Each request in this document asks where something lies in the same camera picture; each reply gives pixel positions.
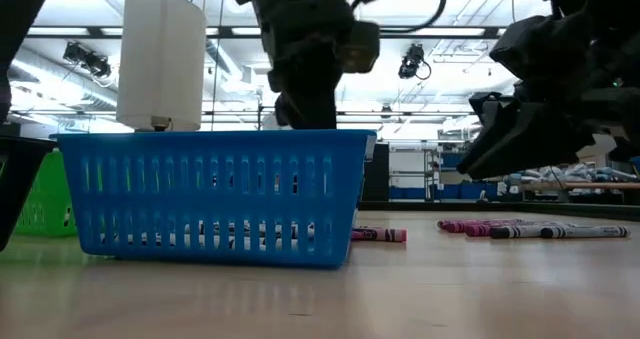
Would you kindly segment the silver ventilation duct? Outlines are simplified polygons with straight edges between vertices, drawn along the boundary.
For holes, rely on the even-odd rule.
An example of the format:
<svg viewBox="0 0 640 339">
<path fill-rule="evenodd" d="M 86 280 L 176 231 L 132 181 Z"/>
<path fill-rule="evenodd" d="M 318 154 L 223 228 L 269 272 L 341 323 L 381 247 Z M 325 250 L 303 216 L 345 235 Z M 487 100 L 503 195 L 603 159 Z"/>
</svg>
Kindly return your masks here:
<svg viewBox="0 0 640 339">
<path fill-rule="evenodd" d="M 71 67 L 64 67 L 29 50 L 19 50 L 12 64 L 35 76 L 46 94 L 59 99 L 92 100 L 111 107 L 117 105 L 117 93 L 103 88 Z"/>
</svg>

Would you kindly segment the grey plastic-wrapped items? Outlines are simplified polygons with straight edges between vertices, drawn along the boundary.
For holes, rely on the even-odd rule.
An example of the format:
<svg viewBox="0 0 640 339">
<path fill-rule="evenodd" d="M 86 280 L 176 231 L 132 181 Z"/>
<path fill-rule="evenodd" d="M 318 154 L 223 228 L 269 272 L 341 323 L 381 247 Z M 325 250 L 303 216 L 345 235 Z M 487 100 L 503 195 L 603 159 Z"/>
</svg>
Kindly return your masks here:
<svg viewBox="0 0 640 339">
<path fill-rule="evenodd" d="M 572 167 L 556 166 L 527 169 L 509 174 L 504 180 L 510 183 L 640 183 L 635 174 L 625 173 L 611 167 L 588 167 L 579 164 Z"/>
</svg>

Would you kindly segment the green plastic basket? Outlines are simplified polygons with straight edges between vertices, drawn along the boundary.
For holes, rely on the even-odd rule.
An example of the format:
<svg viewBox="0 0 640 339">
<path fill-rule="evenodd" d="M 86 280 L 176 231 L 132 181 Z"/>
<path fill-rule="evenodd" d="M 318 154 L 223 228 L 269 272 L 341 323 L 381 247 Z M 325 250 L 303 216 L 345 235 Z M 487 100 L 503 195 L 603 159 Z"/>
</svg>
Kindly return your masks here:
<svg viewBox="0 0 640 339">
<path fill-rule="evenodd" d="M 40 237 L 77 234 L 62 153 L 48 153 L 39 168 L 14 232 Z"/>
</svg>

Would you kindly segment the white cylinder table lamp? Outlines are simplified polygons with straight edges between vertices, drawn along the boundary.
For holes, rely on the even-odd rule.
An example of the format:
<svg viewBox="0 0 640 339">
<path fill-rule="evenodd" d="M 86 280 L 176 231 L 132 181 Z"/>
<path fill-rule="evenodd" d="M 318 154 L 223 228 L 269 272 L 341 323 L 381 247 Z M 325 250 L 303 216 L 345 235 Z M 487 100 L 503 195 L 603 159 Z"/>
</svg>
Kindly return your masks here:
<svg viewBox="0 0 640 339">
<path fill-rule="evenodd" d="M 201 127 L 206 18 L 188 0 L 125 0 L 116 119 L 133 129 Z"/>
</svg>

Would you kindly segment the light pink crayon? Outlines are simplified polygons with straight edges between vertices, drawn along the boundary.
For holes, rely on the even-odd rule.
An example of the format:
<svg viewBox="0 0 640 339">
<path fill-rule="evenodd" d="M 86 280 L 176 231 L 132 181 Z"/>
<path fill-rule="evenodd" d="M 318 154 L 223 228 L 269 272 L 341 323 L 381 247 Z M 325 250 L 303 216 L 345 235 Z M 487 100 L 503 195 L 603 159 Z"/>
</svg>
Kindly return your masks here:
<svg viewBox="0 0 640 339">
<path fill-rule="evenodd" d="M 405 243 L 408 239 L 406 229 L 356 227 L 351 231 L 352 241 L 381 241 Z"/>
</svg>

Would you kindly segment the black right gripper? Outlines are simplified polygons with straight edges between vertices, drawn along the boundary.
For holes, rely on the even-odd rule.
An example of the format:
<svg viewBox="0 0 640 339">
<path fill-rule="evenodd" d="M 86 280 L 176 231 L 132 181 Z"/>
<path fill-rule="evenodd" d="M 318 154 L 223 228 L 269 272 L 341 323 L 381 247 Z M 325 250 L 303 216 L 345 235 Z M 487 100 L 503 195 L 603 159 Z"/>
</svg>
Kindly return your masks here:
<svg viewBox="0 0 640 339">
<path fill-rule="evenodd" d="M 640 80 L 618 78 L 585 85 L 519 81 L 512 95 L 476 92 L 469 98 L 483 128 L 457 171 L 484 179 L 557 164 L 573 164 L 579 152 L 613 141 L 615 161 L 640 156 Z"/>
</svg>

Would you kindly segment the black plastic basket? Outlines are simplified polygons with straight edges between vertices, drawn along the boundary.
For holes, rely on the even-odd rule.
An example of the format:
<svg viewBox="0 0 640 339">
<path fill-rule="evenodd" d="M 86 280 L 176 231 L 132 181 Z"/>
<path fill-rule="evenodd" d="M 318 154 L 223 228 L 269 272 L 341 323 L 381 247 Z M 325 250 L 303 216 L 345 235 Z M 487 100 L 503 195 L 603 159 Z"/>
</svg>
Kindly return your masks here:
<svg viewBox="0 0 640 339">
<path fill-rule="evenodd" d="M 14 231 L 44 157 L 56 143 L 0 136 L 0 252 Z"/>
</svg>

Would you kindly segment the black panel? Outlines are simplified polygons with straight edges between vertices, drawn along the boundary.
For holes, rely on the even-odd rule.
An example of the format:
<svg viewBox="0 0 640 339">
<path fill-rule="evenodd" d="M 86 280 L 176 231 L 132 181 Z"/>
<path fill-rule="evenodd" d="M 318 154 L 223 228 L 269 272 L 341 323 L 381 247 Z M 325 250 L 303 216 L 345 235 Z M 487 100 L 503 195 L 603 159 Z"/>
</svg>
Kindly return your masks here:
<svg viewBox="0 0 640 339">
<path fill-rule="evenodd" d="M 389 145 L 376 144 L 373 158 L 365 164 L 363 201 L 389 200 Z"/>
</svg>

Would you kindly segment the black aluminium table frame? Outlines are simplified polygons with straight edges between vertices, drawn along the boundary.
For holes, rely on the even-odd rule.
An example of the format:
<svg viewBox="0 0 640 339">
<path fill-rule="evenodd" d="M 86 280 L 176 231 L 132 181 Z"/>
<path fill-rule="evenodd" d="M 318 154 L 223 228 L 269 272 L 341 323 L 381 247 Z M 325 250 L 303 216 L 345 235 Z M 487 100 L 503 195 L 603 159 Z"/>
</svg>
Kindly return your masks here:
<svg viewBox="0 0 640 339">
<path fill-rule="evenodd" d="M 376 202 L 363 201 L 364 211 L 521 212 L 640 222 L 640 206 L 555 202 Z"/>
</svg>

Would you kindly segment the wooden workbench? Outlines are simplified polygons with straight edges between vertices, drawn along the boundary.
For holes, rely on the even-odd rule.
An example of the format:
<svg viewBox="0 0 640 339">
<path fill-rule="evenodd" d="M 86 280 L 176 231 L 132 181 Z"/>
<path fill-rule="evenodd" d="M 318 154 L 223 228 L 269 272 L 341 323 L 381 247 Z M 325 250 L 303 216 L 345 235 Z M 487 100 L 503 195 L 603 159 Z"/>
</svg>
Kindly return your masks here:
<svg viewBox="0 0 640 339">
<path fill-rule="evenodd" d="M 574 189 L 640 190 L 640 183 L 613 182 L 540 182 L 521 184 L 522 191 L 561 191 Z"/>
</svg>

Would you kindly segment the black overhead rig beam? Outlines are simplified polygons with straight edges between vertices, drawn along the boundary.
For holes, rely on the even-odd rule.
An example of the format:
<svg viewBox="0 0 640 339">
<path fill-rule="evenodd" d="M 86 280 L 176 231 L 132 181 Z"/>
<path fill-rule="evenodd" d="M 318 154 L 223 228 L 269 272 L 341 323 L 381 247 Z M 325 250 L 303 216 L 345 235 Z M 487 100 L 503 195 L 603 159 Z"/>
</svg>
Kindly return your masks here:
<svg viewBox="0 0 640 339">
<path fill-rule="evenodd" d="M 391 26 L 380 29 L 381 39 L 443 39 L 443 40 L 494 40 L 506 32 L 500 26 L 436 26 L 419 29 L 412 33 L 392 32 Z M 116 40 L 121 39 L 125 29 L 117 26 L 33 26 L 26 39 L 68 39 L 68 40 Z M 178 31 L 182 37 L 202 37 L 206 39 L 260 39 L 259 27 L 210 26 L 201 30 Z"/>
</svg>

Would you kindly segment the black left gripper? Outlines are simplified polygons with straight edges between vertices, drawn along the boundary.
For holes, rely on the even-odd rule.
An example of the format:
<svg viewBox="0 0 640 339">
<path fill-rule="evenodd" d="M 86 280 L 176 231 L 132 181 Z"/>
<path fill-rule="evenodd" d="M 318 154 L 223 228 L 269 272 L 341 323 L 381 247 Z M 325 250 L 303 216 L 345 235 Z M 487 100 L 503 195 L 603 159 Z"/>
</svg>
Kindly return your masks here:
<svg viewBox="0 0 640 339">
<path fill-rule="evenodd" d="M 269 57 L 275 117 L 281 127 L 335 129 L 335 89 L 342 74 L 372 70 L 380 50 L 380 27 L 355 18 L 354 9 L 375 0 L 235 0 L 249 3 Z M 307 82 L 314 80 L 312 122 Z"/>
</svg>

